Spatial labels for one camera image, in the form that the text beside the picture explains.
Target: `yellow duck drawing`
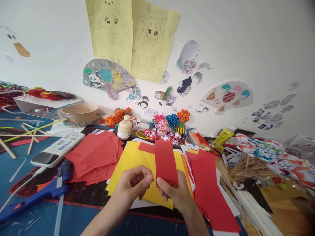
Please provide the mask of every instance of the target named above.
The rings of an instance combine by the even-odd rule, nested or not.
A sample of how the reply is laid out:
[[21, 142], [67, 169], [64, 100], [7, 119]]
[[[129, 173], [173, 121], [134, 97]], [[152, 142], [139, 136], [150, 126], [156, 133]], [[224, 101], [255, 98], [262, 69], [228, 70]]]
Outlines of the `yellow duck drawing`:
[[113, 71], [113, 76], [114, 76], [116, 82], [120, 82], [121, 83], [121, 76], [120, 76], [120, 74], [119, 74], [119, 72], [117, 70]]

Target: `white storage box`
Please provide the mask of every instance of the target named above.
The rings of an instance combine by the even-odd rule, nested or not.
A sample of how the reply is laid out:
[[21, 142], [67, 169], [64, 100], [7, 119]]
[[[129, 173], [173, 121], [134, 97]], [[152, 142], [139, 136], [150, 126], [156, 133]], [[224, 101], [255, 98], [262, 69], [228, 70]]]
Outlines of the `white storage box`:
[[[59, 101], [54, 101], [33, 96], [19, 96], [15, 97], [14, 100], [24, 114], [43, 118], [47, 118], [48, 114], [55, 108], [65, 106], [67, 104], [83, 103], [83, 101], [80, 99], [63, 99]], [[60, 120], [64, 118], [67, 117], [65, 116], [65, 114], [61, 113], [60, 110], [54, 112], [53, 115], [50, 117], [50, 119], [52, 120]]]

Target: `blue cord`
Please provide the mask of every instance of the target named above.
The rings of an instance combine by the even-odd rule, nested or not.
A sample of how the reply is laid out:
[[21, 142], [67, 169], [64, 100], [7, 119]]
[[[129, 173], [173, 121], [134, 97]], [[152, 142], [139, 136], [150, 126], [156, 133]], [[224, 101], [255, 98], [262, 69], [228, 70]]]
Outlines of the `blue cord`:
[[49, 117], [51, 117], [52, 114], [53, 114], [55, 111], [57, 111], [57, 110], [59, 110], [59, 109], [61, 109], [61, 108], [64, 108], [64, 107], [66, 107], [66, 106], [69, 106], [69, 105], [70, 105], [70, 104], [67, 104], [67, 105], [64, 105], [64, 106], [62, 106], [62, 107], [58, 107], [58, 108], [52, 110], [52, 111], [49, 113], [49, 115], [47, 116], [47, 118], [46, 118], [42, 123], [40, 123], [39, 125], [37, 125], [37, 126], [34, 127], [34, 128], [30, 128], [30, 129], [36, 129], [36, 128], [42, 126], [43, 124], [45, 124], [45, 123], [49, 120]]

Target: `blue glue gun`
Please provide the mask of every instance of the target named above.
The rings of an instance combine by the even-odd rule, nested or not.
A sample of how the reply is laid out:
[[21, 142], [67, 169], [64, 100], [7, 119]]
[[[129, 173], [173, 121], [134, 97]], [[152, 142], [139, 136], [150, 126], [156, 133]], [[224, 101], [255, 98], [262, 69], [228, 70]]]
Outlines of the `blue glue gun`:
[[3, 222], [22, 214], [50, 195], [52, 195], [53, 198], [59, 198], [62, 194], [67, 193], [69, 186], [65, 184], [71, 179], [71, 169], [72, 163], [67, 160], [64, 161], [61, 166], [59, 166], [56, 177], [43, 189], [18, 204], [11, 204], [4, 208], [2, 212], [0, 212], [0, 221]]

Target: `hand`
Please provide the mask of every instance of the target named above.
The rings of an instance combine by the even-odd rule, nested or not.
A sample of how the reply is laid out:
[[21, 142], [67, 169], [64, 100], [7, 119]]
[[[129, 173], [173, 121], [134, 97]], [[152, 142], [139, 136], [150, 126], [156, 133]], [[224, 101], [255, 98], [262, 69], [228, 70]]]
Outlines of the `hand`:
[[134, 200], [138, 196], [142, 200], [152, 181], [152, 172], [147, 167], [138, 166], [124, 171], [113, 195], [81, 236], [109, 235], [122, 221]]
[[177, 210], [184, 217], [188, 217], [196, 210], [197, 205], [191, 197], [185, 173], [177, 170], [177, 178], [178, 186], [172, 187], [164, 179], [157, 177], [160, 195], [163, 196], [165, 202], [168, 198], [172, 199]]

